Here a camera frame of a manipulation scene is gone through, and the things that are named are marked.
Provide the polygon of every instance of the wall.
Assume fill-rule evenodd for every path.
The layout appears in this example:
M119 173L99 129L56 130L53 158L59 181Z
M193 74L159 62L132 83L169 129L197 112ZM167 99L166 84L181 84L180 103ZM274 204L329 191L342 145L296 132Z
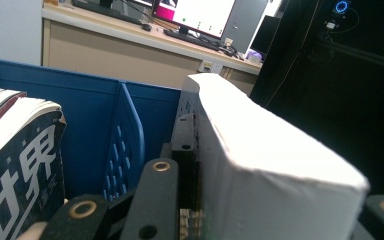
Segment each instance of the wall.
M0 0L0 59L41 64L41 8L41 0Z

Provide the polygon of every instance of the blue light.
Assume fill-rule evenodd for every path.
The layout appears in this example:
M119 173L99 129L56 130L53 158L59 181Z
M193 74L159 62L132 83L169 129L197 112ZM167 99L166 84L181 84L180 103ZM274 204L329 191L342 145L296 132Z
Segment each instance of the blue light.
M348 9L348 3L346 1L340 1L335 6L336 12L343 13Z

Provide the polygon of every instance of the black panel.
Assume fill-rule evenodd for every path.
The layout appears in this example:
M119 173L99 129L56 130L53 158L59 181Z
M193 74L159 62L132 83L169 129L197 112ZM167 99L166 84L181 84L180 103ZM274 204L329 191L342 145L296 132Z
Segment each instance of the black panel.
M279 22L280 18L265 16L251 44L251 49L267 54Z
M332 30L324 26L337 1L310 2L308 11L320 8L311 25L311 13L286 6L250 97L356 166L370 194L384 194L384 1L350 1Z

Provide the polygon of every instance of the screw hole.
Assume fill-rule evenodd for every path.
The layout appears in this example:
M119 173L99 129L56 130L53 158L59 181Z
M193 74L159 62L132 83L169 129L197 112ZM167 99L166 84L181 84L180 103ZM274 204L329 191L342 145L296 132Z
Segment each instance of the screw hole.
M170 164L168 162L157 162L157 163L154 163L152 168L155 171L164 172L164 171L167 171L170 168Z
M139 230L141 239L151 239L157 235L157 228L153 225L146 225Z

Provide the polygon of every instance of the cable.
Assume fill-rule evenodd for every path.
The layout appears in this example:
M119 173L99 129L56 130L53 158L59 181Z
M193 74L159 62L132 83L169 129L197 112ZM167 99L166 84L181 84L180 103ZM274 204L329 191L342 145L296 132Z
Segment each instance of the cable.
M313 11L313 15L311 16L311 20L310 20L310 23L308 24L308 28L307 28L307 31L304 35L304 38L302 40L302 43L301 43L301 46L299 49L302 49L302 47L304 46L304 43L305 43L305 40L307 39L307 35L308 35L308 32L310 31L310 28L311 28L311 25L313 24L313 21L314 21L314 17L316 16L316 13L317 13L317 9L319 7L319 0L317 0L317 3L316 3L316 6L314 7L314 11ZM285 77L283 78L282 82L279 84L279 86L276 88L276 90L274 91L274 93L270 96L270 99L269 101L266 103L265 105L265 108L267 108L269 106L269 104L271 103L271 101L273 100L274 96L277 94L277 92L279 91L280 87L283 85L283 83L286 81L286 78L288 77L288 74L289 72L291 71L291 68L292 66L294 65L296 59L298 58L298 55L299 55L299 52L297 52L295 54L295 57L294 59L292 60L292 63L289 65L289 68L288 70L286 71L286 75Z
M345 33L345 32L349 32L349 31L353 30L354 28L356 28L358 26L358 24L360 23L360 14L358 14L357 10L355 10L354 8L349 8L349 10L351 10L352 12L354 12L357 15L357 22L354 24L354 26L352 26L349 29L345 29L345 30L342 30L339 32L330 32L330 33L333 33L333 34Z

